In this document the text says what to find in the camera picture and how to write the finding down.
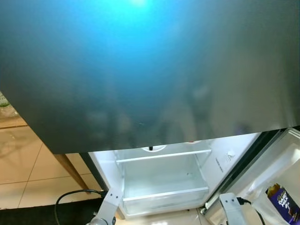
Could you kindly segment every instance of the white refrigerator wall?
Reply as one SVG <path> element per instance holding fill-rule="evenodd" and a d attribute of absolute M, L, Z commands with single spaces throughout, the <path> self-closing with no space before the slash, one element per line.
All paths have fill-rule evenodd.
<path fill-rule="evenodd" d="M 201 207 L 258 136 L 172 144 L 160 152 L 132 149 L 89 154 L 107 186 L 124 192 L 120 210 L 128 218 Z"/>
<path fill-rule="evenodd" d="M 269 186 L 279 183 L 300 205 L 300 132 L 286 130 L 227 191 L 252 202 L 267 225 L 286 225 L 265 195 Z M 213 225 L 226 224 L 221 204 L 213 205 L 205 214 Z"/>

